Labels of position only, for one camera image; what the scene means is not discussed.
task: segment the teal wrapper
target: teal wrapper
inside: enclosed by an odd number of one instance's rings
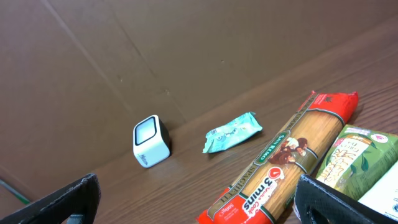
[[[203,153],[227,150],[261,131],[262,127],[253,115],[255,113],[247,112],[228,124],[209,131],[206,134],[207,141]]]

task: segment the wood grain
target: wood grain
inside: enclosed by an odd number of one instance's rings
[[[193,223],[250,163],[314,89],[359,92],[351,123],[398,134],[398,18],[337,46],[171,132],[170,158],[144,169],[127,153],[96,169],[103,197],[96,223]],[[207,131],[254,111],[263,132],[202,154]],[[278,222],[298,223],[286,210]]]

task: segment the pasta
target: pasta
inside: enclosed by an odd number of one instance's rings
[[[274,223],[301,174],[311,173],[358,104],[358,94],[312,94],[258,157],[197,220]]]

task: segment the cardboard wall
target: cardboard wall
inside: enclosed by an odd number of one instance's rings
[[[0,202],[7,202],[0,203],[0,218],[4,218],[10,213],[24,207],[24,204],[3,186],[0,186]]]
[[[0,164],[30,198],[43,197],[131,150],[141,119],[158,114],[177,128],[385,21],[397,5],[1,1]]]

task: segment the food package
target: food package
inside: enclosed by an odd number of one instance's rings
[[[358,202],[398,222],[398,162]]]
[[[253,112],[244,113],[228,124],[209,131],[203,153],[227,150],[261,131],[262,127],[253,115]]]
[[[358,94],[314,91],[199,223],[274,223],[301,174],[311,173],[358,104]]]
[[[398,160],[398,136],[346,125],[325,156],[317,180],[359,200]]]

